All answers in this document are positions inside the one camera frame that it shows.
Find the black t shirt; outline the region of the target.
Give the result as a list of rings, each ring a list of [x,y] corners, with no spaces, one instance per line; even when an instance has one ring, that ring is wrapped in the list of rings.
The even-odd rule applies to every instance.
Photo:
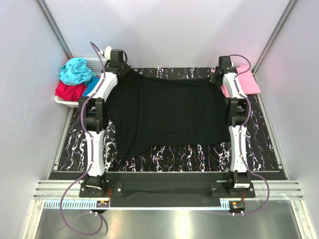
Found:
[[[208,78],[166,80],[131,70],[111,91],[107,108],[125,160],[152,146],[230,141],[225,97]]]

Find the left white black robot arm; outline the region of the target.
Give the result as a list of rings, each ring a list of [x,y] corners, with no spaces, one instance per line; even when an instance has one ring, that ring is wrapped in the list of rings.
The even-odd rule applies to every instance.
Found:
[[[118,80],[130,70],[125,51],[107,47],[100,50],[90,43],[102,66],[102,73],[93,90],[81,97],[78,106],[81,126],[87,141],[88,165],[80,176],[81,191],[93,193],[96,197],[110,196],[111,189],[105,176],[103,138],[108,125],[106,101]]]

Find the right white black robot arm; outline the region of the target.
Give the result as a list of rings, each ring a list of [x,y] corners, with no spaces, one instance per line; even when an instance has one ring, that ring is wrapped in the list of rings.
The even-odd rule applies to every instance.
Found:
[[[233,66],[232,56],[231,54],[218,58],[218,66],[210,82],[219,87],[225,86],[229,95],[225,120],[231,137],[231,166],[227,182],[220,191],[225,191],[235,198],[243,197],[251,183],[245,142],[251,104],[240,85],[240,73]]]

